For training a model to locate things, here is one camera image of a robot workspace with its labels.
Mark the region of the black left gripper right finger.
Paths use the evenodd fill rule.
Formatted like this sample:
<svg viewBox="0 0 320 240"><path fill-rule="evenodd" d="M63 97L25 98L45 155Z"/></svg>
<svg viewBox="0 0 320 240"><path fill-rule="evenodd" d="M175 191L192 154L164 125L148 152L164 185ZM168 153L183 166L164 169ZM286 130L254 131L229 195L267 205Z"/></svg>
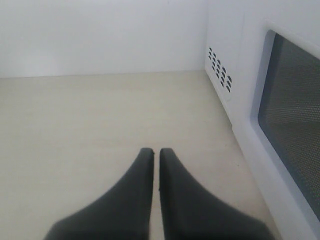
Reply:
<svg viewBox="0 0 320 240"><path fill-rule="evenodd" d="M159 194L166 240L274 239L262 221L206 190L171 148L159 153Z"/></svg>

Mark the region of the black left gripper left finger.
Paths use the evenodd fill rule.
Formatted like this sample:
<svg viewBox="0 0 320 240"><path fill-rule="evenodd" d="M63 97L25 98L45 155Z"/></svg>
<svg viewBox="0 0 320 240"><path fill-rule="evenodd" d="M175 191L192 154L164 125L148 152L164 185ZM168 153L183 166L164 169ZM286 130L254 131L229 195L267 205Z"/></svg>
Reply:
<svg viewBox="0 0 320 240"><path fill-rule="evenodd" d="M56 222L47 240L147 240L154 184L154 151L141 148L121 179L104 195Z"/></svg>

